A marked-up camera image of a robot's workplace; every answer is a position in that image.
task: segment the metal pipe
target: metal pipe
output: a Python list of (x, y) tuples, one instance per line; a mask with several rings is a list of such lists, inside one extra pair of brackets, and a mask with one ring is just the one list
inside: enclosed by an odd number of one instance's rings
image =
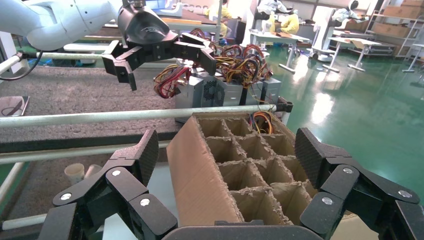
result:
[(7, 59), (6, 61), (0, 63), (0, 74), (6, 72), (8, 69), (10, 69), (13, 65), (19, 63), (21, 61), (21, 58), (14, 55)]
[(101, 54), (95, 54), (95, 53), (60, 53), (60, 52), (43, 52), (42, 59), (102, 59)]
[(92, 124), (131, 120), (150, 119), (172, 119), (190, 117), (194, 113), (254, 113), (258, 111), (275, 112), (277, 106), (273, 104), (251, 105), (251, 106), (221, 106), (221, 107), (199, 107), (163, 110), (139, 110), (139, 111), (114, 111), (93, 112), (41, 116), (18, 116), (4, 117), (0, 120), (0, 128), (19, 128), (32, 126)]
[[(171, 141), (160, 141), (159, 148), (166, 148)], [(28, 151), (0, 154), (0, 165), (34, 162), (42, 160), (54, 160), (62, 158), (74, 158), (81, 156), (90, 156), (98, 154), (112, 154), (116, 150), (132, 147), (135, 144), (121, 144), (109, 146), (93, 146), (70, 149), (46, 150), (46, 151)]]
[(27, 226), (42, 224), (44, 223), (44, 220), (46, 220), (46, 216), (47, 214), (41, 214), (41, 215), (17, 218), (13, 220), (6, 220), (2, 224), (1, 230), (7, 231), (12, 229), (18, 229), (18, 228), (23, 228)]
[(7, 175), (6, 179), (4, 180), (3, 184), (0, 186), (0, 205), (3, 203), (3, 201), (6, 198), (6, 194), (8, 194), (9, 190), (11, 189), (13, 183), (15, 182), (16, 178), (18, 177), (19, 172), (24, 167), (24, 162), (17, 162), (13, 165), (12, 169), (10, 170), (9, 174)]

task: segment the white robotic arm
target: white robotic arm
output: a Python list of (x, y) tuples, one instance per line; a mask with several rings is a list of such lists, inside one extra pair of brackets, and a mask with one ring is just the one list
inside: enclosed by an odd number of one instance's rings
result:
[(52, 51), (97, 32), (116, 19), (122, 0), (2, 0), (0, 31), (27, 37)]

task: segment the blue object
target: blue object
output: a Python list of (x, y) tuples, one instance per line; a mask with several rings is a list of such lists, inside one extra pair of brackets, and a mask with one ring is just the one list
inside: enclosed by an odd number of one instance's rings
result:
[(152, 10), (165, 9), (167, 0), (146, 0), (146, 6)]

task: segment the power supply unit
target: power supply unit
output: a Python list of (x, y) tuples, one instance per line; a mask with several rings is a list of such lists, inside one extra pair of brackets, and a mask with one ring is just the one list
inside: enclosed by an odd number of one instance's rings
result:
[(235, 82), (216, 81), (214, 107), (238, 106), (242, 97), (243, 86)]
[[(175, 108), (200, 108), (202, 106), (203, 82), (202, 78), (190, 76), (187, 85), (178, 85), (178, 94), (175, 95)], [(188, 117), (177, 117), (175, 121), (185, 123), (188, 119)]]
[(240, 106), (258, 105), (262, 97), (263, 83), (258, 81), (241, 92)]
[(269, 80), (262, 81), (262, 95), (260, 100), (268, 102), (270, 104), (278, 103), (278, 97), (281, 89), (281, 81), (270, 78)]

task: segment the white table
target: white table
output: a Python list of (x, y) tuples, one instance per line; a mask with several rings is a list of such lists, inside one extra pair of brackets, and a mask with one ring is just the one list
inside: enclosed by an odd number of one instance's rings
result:
[(365, 72), (364, 69), (360, 68), (359, 65), (361, 64), (362, 58), (364, 57), (365, 51), (370, 47), (370, 46), (374, 46), (374, 45), (381, 45), (381, 43), (379, 42), (375, 42), (375, 41), (369, 41), (369, 40), (365, 40), (365, 39), (361, 39), (361, 38), (351, 38), (351, 37), (330, 37), (330, 40), (334, 40), (337, 42), (337, 48), (335, 50), (334, 56), (332, 58), (332, 61), (330, 63), (330, 66), (328, 65), (322, 65), (324, 68), (330, 70), (330, 71), (334, 71), (336, 73), (340, 73), (340, 70), (333, 68), (333, 64), (336, 61), (336, 57), (337, 54), (339, 53), (340, 47), (352, 47), (355, 46), (354, 42), (357, 42), (359, 44), (362, 44), (363, 46), (361, 46), (362, 48), (362, 52), (360, 53), (359, 59), (356, 62), (355, 65), (349, 64), (349, 68), (351, 69), (355, 69), (358, 71), (362, 71)]
[(277, 43), (277, 44), (291, 44), (291, 51), (290, 51), (290, 54), (288, 55), (287, 64), (286, 65), (279, 64), (278, 66), (289, 71), (292, 74), (296, 73), (296, 71), (294, 69), (290, 68), (290, 64), (292, 63), (292, 60), (293, 60), (293, 54), (295, 54), (295, 52), (296, 52), (296, 47), (298, 46), (298, 42), (302, 43), (302, 42), (305, 42), (305, 41), (309, 41), (308, 38), (293, 35), (293, 34), (283, 33), (283, 32), (279, 33), (281, 36), (276, 36), (276, 35), (271, 34), (269, 32), (266, 32), (266, 33), (251, 32), (250, 34), (253, 35), (253, 44), (258, 45), (258, 46), (259, 46), (260, 42), (272, 42), (272, 43)]
[(415, 55), (415, 58), (413, 59), (411, 65), (407, 70), (402, 70), (404, 73), (413, 73), (415, 70), (412, 68), (414, 67), (415, 62), (417, 61), (418, 57), (420, 56), (421, 50), (424, 48), (424, 44), (412, 44), (413, 46), (419, 47), (418, 53)]

